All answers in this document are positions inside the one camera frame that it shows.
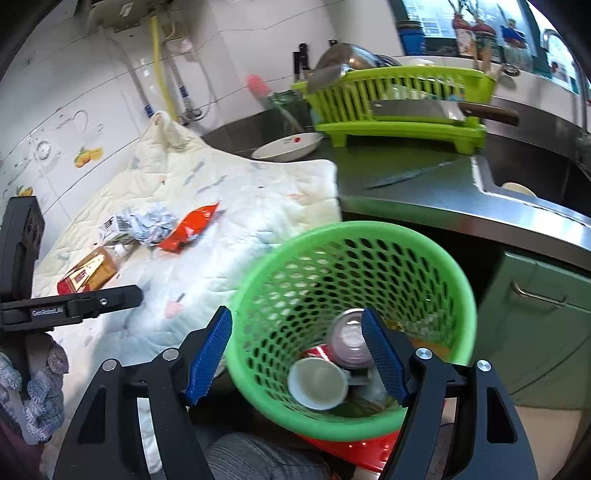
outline stainless steel countertop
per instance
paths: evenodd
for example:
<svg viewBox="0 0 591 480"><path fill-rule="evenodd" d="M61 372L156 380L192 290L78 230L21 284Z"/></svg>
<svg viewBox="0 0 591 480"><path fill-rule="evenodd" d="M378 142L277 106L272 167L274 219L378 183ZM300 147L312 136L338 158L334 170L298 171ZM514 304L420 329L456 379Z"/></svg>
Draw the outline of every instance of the stainless steel countertop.
<svg viewBox="0 0 591 480"><path fill-rule="evenodd" d="M336 163L344 212L487 238L591 271L591 228L558 213L482 193L473 181L471 158L446 150L446 145L349 137L344 148L323 141L311 158ZM366 188L385 177L444 161L454 163L395 185Z"/></svg>

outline faucet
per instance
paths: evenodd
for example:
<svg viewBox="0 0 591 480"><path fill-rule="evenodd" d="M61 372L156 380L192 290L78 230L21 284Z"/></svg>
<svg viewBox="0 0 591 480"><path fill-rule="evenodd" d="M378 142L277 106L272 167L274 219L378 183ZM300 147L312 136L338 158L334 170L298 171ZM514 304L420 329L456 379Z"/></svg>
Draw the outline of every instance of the faucet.
<svg viewBox="0 0 591 480"><path fill-rule="evenodd" d="M546 28L542 33L542 40L540 42L541 47L548 52L548 44L550 42L550 37L558 38L566 48L569 46L566 42L562 39L560 34L556 30L552 30L551 28ZM589 136L589 129L587 127L587 104L589 103L589 94L587 90L587 76L585 75L583 68L579 61L573 55L573 52L569 48L569 52L573 57L574 63L574 71L577 73L577 84L579 85L579 95L581 97L581 117L582 117L582 135L579 140L584 141Z"/></svg>

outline quilted cloth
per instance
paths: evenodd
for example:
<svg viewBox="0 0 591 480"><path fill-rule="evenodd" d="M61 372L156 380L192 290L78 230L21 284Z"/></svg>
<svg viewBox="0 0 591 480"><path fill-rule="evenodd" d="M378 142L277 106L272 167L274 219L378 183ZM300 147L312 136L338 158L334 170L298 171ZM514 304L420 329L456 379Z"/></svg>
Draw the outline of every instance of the quilted cloth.
<svg viewBox="0 0 591 480"><path fill-rule="evenodd" d="M208 146L190 130L154 115L124 171L100 190L69 225L35 271L35 297L57 294L64 274L99 242L98 226L125 207L161 202L179 219L220 202L220 215L180 255L139 247L106 285L137 284L143 304L52 333L66 350L66 421L46 444L42 468L52 476L76 407L101 363L153 359L203 328L255 261L286 239L340 221L336 167L328 160L275 164L251 161ZM161 469L146 399L138 402L150 472Z"/></svg>

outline blue container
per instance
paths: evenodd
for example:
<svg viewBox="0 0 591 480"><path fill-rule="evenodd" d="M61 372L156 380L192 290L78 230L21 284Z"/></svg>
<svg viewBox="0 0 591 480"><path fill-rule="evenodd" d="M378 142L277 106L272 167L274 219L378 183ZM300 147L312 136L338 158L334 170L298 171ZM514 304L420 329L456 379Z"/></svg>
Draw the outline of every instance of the blue container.
<svg viewBox="0 0 591 480"><path fill-rule="evenodd" d="M425 55L427 46L425 44L425 33L418 28L398 30L404 53L406 55Z"/></svg>

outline green plastic basket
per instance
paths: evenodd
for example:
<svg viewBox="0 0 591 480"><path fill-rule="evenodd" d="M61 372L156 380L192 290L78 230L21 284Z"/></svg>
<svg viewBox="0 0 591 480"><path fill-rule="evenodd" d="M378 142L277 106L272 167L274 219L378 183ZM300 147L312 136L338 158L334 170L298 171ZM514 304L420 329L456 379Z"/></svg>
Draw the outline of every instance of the green plastic basket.
<svg viewBox="0 0 591 480"><path fill-rule="evenodd" d="M290 366L325 342L331 321L368 306L389 326L450 348L448 361L470 361L476 306L455 260L408 228L343 222L287 241L235 294L226 358L236 386L269 419L308 437L347 442L398 430L405 410L394 401L380 413L346 417L309 410L287 389Z"/></svg>
<svg viewBox="0 0 591 480"><path fill-rule="evenodd" d="M377 121L372 100L441 99L489 103L496 85L493 77L472 69L440 66L383 67L357 70L334 85L306 94L307 82L299 90L322 119L318 131L330 135L335 147L346 145L347 135L385 135L452 142L457 151L471 155L484 147L486 127L477 117L468 117L465 126L440 123Z"/></svg>

